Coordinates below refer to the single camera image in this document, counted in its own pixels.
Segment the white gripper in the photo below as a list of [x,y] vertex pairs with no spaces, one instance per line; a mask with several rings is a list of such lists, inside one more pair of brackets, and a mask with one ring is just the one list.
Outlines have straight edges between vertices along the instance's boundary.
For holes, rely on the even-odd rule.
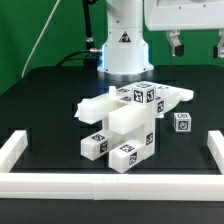
[[221,29],[214,57],[224,58],[224,0],[144,0],[144,16],[150,31],[167,31],[177,57],[184,55],[179,30]]

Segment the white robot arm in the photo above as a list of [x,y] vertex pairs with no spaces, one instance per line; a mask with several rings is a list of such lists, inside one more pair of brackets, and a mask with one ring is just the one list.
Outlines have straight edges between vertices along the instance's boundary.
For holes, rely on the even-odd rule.
[[217,56],[224,57],[224,0],[106,0],[108,36],[98,74],[135,81],[153,72],[143,29],[164,31],[174,56],[184,55],[182,30],[217,29]]

